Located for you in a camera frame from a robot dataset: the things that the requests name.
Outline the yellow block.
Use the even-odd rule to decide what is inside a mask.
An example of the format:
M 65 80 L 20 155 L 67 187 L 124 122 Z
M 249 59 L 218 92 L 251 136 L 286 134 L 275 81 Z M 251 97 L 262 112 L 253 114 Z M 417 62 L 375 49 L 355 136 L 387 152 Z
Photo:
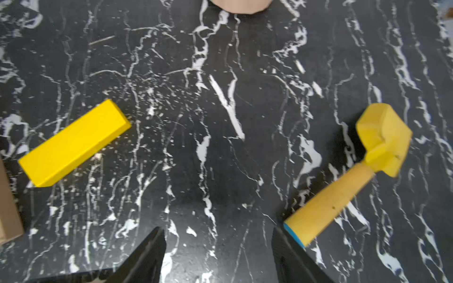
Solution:
M 130 128 L 120 108 L 108 99 L 18 162 L 35 187 L 50 187 Z

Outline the natural wood block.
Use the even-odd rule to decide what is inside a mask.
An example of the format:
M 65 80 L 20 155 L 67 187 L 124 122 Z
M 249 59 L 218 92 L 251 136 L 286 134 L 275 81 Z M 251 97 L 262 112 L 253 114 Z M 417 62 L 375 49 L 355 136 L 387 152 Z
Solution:
M 0 174 L 1 245 L 3 245 L 20 237 L 24 233 L 24 228 L 3 161 L 1 161 Z

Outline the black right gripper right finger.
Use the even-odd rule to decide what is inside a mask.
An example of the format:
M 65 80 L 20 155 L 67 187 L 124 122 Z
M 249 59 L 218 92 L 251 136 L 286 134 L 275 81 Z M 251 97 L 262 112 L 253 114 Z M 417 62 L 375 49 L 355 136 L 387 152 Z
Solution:
M 280 283 L 333 283 L 284 229 L 274 228 L 271 247 Z

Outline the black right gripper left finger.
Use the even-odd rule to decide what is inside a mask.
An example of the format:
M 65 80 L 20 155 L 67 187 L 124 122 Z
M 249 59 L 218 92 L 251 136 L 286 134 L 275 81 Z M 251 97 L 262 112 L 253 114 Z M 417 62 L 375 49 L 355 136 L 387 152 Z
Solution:
M 91 266 L 82 264 L 79 252 L 59 246 L 54 253 L 43 251 L 34 260 L 42 259 L 41 269 L 29 264 L 23 283 L 162 283 L 165 280 L 162 268 L 166 254 L 165 230 L 156 227 L 135 250 L 121 259 L 118 266 Z

